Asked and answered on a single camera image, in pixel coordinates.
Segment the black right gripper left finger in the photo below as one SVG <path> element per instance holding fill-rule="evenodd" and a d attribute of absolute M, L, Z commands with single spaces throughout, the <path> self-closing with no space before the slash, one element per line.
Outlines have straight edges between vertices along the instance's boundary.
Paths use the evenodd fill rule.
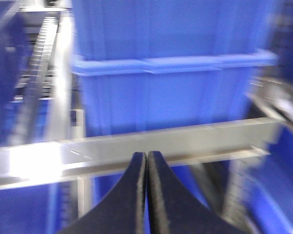
<path fill-rule="evenodd" d="M 143 234 L 146 175 L 146 154 L 135 152 L 120 180 L 101 202 L 58 233 Z"/>

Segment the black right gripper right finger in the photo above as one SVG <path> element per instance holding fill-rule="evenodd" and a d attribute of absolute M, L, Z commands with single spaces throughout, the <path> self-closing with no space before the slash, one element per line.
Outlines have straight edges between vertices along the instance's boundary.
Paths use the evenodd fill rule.
<path fill-rule="evenodd" d="M 147 199 L 152 234 L 243 233 L 196 199 L 159 151 L 147 156 Z"/>

